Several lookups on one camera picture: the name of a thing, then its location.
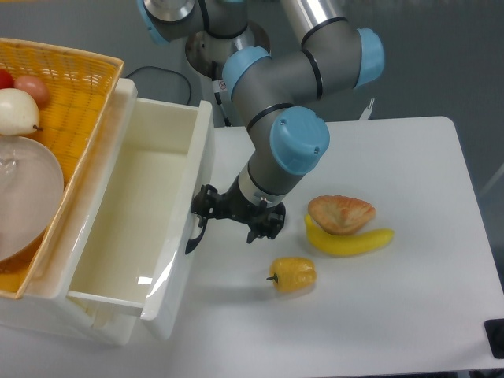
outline white plate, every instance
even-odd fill
[[[45,146],[24,137],[0,137],[0,150],[12,143],[16,169],[0,177],[0,261],[32,243],[57,212],[63,172]]]

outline white pear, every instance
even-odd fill
[[[15,88],[0,89],[0,134],[31,134],[39,129],[39,122],[39,108],[28,93]]]

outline white cabinet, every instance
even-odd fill
[[[136,97],[119,80],[51,253],[0,324],[129,339],[136,318],[167,339],[191,267],[195,192],[213,167],[212,107]]]

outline blue joint cap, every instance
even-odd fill
[[[159,34],[159,31],[154,27],[154,24],[147,15],[147,11],[143,6],[143,0],[136,0],[136,6],[139,8],[140,16],[142,16],[143,22],[145,22],[145,25],[147,26],[147,31],[149,31],[152,41],[157,45],[168,44],[169,42],[164,39],[161,34]]]
[[[238,80],[256,61],[270,57],[268,51],[262,47],[245,47],[236,51],[224,65],[222,69],[222,78],[226,83],[226,88],[233,97],[233,91],[238,83]]]
[[[317,165],[329,147],[329,130],[314,111],[293,106],[273,122],[269,145],[276,162],[291,175],[302,176]]]
[[[385,67],[385,51],[380,37],[371,29],[357,29],[361,35],[361,73],[355,87],[380,77]]]

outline silver metal cylinder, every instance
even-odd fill
[[[158,20],[176,22],[191,13],[195,0],[143,0],[143,4]]]
[[[265,193],[255,186],[254,181],[250,178],[247,165],[242,169],[238,175],[238,186],[245,197],[250,203],[259,206],[262,200],[266,201],[266,207],[274,207],[282,202],[286,195],[271,195]]]
[[[302,43],[306,33],[327,20],[344,17],[337,0],[281,0],[296,38]]]

